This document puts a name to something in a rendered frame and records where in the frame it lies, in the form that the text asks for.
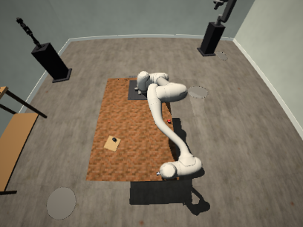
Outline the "tan square mat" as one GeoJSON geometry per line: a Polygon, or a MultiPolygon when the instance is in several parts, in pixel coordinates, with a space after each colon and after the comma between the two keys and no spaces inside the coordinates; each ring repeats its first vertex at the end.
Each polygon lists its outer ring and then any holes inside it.
{"type": "Polygon", "coordinates": [[[112,151],[115,151],[115,152],[116,152],[117,147],[118,147],[118,145],[119,145],[121,139],[118,139],[118,138],[115,137],[116,140],[113,141],[112,138],[113,138],[113,136],[109,136],[109,138],[108,138],[108,140],[107,140],[107,142],[106,142],[104,148],[107,148],[107,149],[109,149],[109,150],[112,150],[112,151]]]}

